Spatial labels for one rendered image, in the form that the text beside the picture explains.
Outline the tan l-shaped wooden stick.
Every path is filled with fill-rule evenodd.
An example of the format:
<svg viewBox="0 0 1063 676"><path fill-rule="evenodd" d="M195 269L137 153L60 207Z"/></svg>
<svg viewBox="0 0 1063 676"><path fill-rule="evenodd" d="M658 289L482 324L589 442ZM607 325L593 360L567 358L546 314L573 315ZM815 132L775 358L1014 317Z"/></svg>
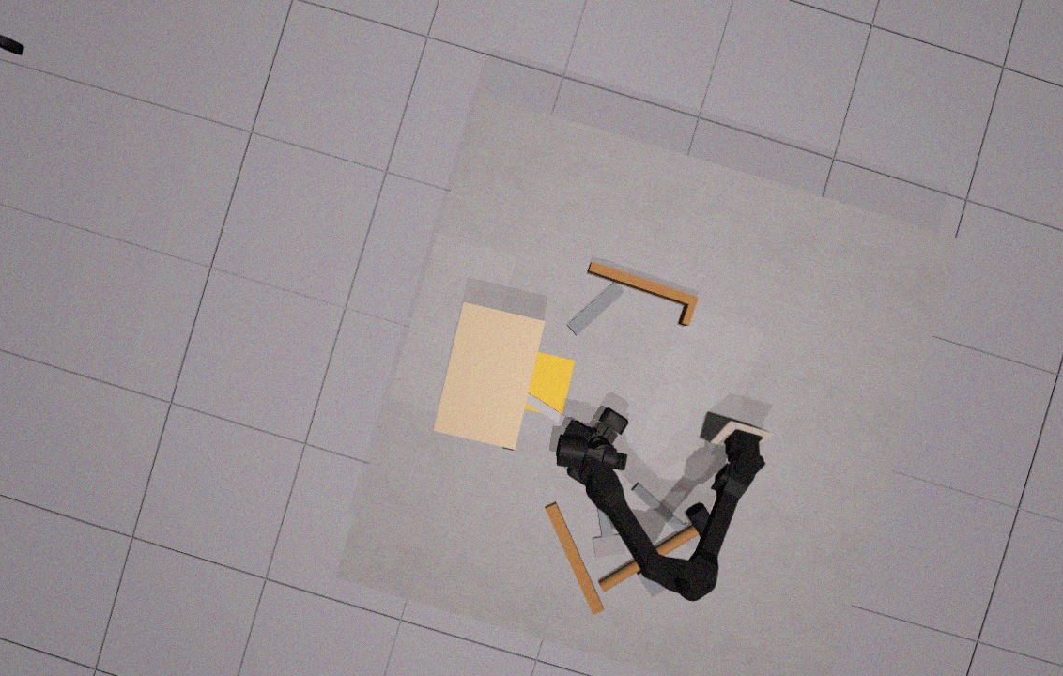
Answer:
<svg viewBox="0 0 1063 676"><path fill-rule="evenodd" d="M699 297L685 294L685 292L676 290L676 288L670 288L665 285L646 281L646 278L640 278L638 275L621 272L612 267L595 264L595 261L591 261L591 264L589 264L588 273L598 275L598 277L608 278L608 281L613 281L632 288L638 288L640 291L647 292L647 294L664 297L664 299L672 300L672 302L684 304L685 309L681 312L681 317L679 317L679 324L685 326L690 325L696 305L698 305Z"/></svg>

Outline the brown cylinder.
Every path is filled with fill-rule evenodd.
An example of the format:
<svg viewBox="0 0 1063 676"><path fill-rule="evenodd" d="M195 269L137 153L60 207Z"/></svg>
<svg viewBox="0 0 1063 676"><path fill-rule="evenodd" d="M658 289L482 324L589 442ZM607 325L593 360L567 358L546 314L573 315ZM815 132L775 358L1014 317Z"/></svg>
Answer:
<svg viewBox="0 0 1063 676"><path fill-rule="evenodd" d="M560 424L561 426L564 426L566 428L567 426L569 426L570 421L573 421L570 420L569 418L566 418L564 415L557 411L556 409L552 409L552 407L550 407L549 404L545 404L543 401L539 401L539 399L534 398L534 395L532 395L530 393L528 393L526 404L529 404L529 406L534 407L534 409L537 409L537 411L543 412L543 415L546 415L551 420L556 421L556 423Z"/></svg>

